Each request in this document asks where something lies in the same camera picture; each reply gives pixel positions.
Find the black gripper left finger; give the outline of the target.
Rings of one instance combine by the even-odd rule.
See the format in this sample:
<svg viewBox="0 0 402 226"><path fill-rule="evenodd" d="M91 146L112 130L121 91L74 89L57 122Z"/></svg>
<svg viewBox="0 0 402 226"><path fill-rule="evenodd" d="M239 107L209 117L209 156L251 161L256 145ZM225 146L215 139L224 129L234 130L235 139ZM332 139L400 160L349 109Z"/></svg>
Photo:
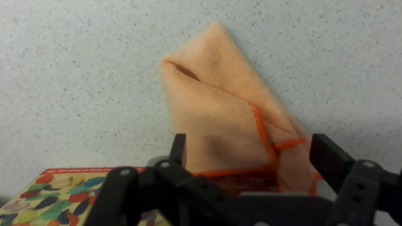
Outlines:
<svg viewBox="0 0 402 226"><path fill-rule="evenodd" d="M84 226L136 226L141 214L158 209L176 226L231 226L229 195L182 166L186 135L176 134L166 158L138 171L113 168L101 187Z"/></svg>

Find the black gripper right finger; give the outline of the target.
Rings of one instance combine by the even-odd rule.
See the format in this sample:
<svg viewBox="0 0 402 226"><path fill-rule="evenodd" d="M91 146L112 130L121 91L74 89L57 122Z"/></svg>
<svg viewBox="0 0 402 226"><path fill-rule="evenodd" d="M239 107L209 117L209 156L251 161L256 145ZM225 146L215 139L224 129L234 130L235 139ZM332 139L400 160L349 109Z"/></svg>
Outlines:
<svg viewBox="0 0 402 226"><path fill-rule="evenodd" d="M309 159L337 193L325 226L374 226L376 210L402 224L402 174L354 159L323 133L312 136Z"/></svg>

